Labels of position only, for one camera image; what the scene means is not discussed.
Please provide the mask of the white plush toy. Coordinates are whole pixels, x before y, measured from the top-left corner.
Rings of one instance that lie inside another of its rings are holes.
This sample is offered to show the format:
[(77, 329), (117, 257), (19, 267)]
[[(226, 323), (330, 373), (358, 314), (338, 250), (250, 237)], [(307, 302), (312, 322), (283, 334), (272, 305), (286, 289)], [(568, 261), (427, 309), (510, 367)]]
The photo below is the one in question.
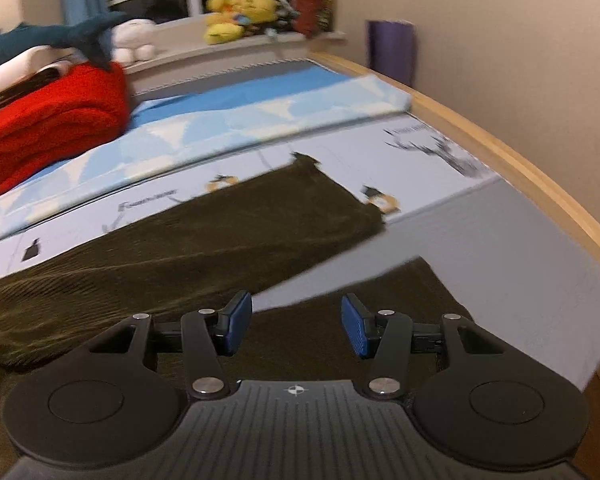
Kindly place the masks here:
[(157, 24), (136, 18), (116, 26), (111, 32), (112, 59), (122, 66), (146, 62), (157, 55)]

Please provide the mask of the teal shark plush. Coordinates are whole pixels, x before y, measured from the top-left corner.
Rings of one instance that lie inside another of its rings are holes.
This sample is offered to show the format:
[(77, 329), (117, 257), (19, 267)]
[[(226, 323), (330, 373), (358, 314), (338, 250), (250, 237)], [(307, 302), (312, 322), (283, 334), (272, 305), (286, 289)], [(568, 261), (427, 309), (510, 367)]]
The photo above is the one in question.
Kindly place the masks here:
[(109, 70), (111, 54), (100, 44), (100, 37), (114, 26), (129, 21), (123, 12), (106, 12), (75, 25), (19, 24), (0, 34), (0, 65), (34, 47), (78, 50), (88, 62)]

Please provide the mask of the wooden bed frame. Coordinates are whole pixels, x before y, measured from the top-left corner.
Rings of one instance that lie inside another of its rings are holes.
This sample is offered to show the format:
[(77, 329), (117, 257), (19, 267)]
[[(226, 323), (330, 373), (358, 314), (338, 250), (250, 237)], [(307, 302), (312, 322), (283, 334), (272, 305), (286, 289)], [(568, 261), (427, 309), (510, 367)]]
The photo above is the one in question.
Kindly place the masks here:
[[(380, 78), (408, 92), (412, 96), (411, 111), (417, 118), (497, 171), (600, 264), (600, 224), (554, 180), (506, 143), (449, 107), (399, 81), (387, 76)], [(577, 452), (576, 465), (591, 478), (600, 479), (600, 366), (585, 389), (585, 397), (593, 403), (593, 427)]]

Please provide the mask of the purple rolled mat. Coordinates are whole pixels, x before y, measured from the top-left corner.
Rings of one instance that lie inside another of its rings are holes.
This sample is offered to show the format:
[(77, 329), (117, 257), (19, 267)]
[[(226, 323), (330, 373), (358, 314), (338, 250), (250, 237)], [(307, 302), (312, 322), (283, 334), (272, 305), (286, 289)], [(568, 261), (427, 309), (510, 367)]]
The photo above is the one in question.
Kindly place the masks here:
[(416, 63), (416, 29), (408, 21), (366, 22), (367, 67), (411, 86)]

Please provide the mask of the yellow plush toy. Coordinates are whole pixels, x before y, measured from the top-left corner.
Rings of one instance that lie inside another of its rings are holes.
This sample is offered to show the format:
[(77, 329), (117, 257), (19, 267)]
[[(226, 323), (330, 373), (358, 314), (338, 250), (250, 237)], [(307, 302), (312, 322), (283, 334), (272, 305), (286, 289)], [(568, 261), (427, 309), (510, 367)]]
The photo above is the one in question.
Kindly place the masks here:
[(277, 21), (276, 0), (207, 0), (204, 42), (227, 42), (253, 36), (272, 27)]

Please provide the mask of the patterned deer bed sheet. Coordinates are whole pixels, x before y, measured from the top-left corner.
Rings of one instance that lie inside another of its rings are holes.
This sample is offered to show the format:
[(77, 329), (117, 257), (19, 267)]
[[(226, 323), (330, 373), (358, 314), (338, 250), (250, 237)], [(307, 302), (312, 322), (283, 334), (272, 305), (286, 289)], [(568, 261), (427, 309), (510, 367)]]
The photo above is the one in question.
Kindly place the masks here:
[(0, 278), (214, 188), (285, 165), (293, 154), (364, 203), (384, 232), (261, 292), (257, 310), (287, 307), (424, 258), (471, 316), (577, 386), (600, 365), (600, 264), (502, 177), (463, 176), (470, 157), (410, 115), (287, 139), (153, 178), (0, 240)]

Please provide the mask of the olive corduroy pants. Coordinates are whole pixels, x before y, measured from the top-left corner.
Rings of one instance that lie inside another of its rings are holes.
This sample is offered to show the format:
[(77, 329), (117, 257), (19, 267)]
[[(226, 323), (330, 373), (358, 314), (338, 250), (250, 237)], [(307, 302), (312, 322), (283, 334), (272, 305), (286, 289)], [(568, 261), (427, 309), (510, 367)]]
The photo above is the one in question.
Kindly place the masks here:
[[(32, 370), (134, 313), (179, 321), (224, 307), (238, 290), (263, 292), (384, 229), (379, 209), (359, 202), (298, 155), (287, 166), (200, 196), (0, 278), (0, 411)], [(446, 312), (471, 320), (419, 257), (378, 278), (327, 285), (324, 296), (258, 313), (226, 363), (233, 377), (352, 378), (366, 369), (340, 326), (350, 289), (370, 308), (416, 322)], [(18, 460), (0, 413), (0, 477)]]

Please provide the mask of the red folded blanket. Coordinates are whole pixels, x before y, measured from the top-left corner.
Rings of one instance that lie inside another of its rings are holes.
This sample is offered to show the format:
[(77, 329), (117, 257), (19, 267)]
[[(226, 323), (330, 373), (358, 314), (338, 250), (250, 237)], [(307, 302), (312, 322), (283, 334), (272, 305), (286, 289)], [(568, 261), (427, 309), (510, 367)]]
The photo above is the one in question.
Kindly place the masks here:
[(0, 195), (124, 133), (131, 105), (118, 63), (82, 63), (0, 110)]

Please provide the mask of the blue cloud pattern quilt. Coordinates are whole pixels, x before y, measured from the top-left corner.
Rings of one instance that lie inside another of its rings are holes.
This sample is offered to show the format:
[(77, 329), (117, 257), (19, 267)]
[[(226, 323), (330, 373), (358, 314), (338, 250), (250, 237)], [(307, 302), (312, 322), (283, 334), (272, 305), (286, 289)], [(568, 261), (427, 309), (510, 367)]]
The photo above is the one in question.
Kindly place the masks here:
[(406, 112), (409, 93), (375, 75), (312, 63), (202, 93), (148, 100), (120, 138), (0, 196), (0, 240), (118, 188), (282, 136)]

